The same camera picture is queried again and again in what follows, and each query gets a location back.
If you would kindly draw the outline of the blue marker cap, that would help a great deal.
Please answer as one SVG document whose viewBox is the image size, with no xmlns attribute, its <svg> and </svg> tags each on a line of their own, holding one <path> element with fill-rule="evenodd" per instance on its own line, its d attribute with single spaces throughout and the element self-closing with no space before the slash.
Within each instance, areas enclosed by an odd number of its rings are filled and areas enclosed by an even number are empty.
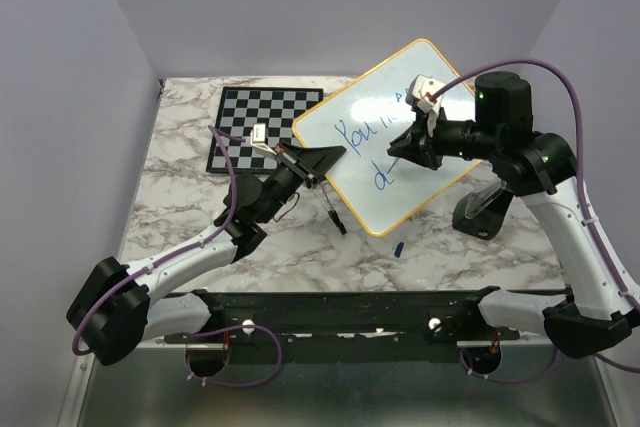
<svg viewBox="0 0 640 427">
<path fill-rule="evenodd" d="M 399 258 L 401 256 L 401 254 L 402 254 L 403 249 L 404 249 L 404 243 L 400 242 L 395 248 L 394 256 L 396 258 Z"/>
</svg>

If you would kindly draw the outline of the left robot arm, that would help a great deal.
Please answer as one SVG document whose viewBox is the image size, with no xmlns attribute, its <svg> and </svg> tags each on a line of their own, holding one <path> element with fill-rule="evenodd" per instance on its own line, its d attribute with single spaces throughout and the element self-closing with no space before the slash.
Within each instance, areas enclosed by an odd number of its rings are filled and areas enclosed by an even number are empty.
<svg viewBox="0 0 640 427">
<path fill-rule="evenodd" d="M 174 291 L 253 253 L 266 237 L 263 225 L 301 186 L 323 182 L 345 152 L 342 146 L 282 142 L 274 150 L 277 166 L 266 179 L 252 173 L 230 176 L 223 213 L 196 236 L 127 264 L 113 256 L 98 262 L 66 313 L 74 329 L 73 353 L 93 354 L 109 366 L 153 337 L 192 334 L 201 342 L 214 340 L 221 332 L 220 315 L 200 295 L 175 296 Z"/>
</svg>

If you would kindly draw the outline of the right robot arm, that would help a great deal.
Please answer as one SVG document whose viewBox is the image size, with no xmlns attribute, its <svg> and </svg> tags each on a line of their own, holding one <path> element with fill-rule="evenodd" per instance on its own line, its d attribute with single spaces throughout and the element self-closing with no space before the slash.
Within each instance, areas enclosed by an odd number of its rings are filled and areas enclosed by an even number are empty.
<svg viewBox="0 0 640 427">
<path fill-rule="evenodd" d="M 413 124 L 391 142 L 390 156 L 431 170 L 446 157 L 486 160 L 496 197 L 521 199 L 549 239 L 568 282 L 565 294 L 517 293 L 488 287 L 471 297 L 460 326 L 480 339 L 494 328 L 546 336 L 573 359 L 598 355 L 639 325 L 639 286 L 608 243 L 589 205 L 578 160 L 567 141 L 533 129 L 530 84 L 495 71 L 475 79 L 475 117 L 447 119 L 444 84 L 417 76 L 406 93 Z"/>
</svg>

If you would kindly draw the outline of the yellow framed whiteboard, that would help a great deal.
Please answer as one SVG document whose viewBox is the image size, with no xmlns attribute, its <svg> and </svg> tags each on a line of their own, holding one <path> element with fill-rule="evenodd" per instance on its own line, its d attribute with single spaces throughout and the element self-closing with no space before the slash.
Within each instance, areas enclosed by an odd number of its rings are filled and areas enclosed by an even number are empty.
<svg viewBox="0 0 640 427">
<path fill-rule="evenodd" d="M 415 119 L 405 95 L 419 74 L 443 83 L 458 75 L 431 41 L 417 39 L 293 123 L 293 133 L 305 147 L 346 148 L 327 179 L 374 237 L 389 234 L 477 165 L 447 157 L 436 171 L 404 160 L 391 168 L 394 159 L 387 149 Z"/>
</svg>

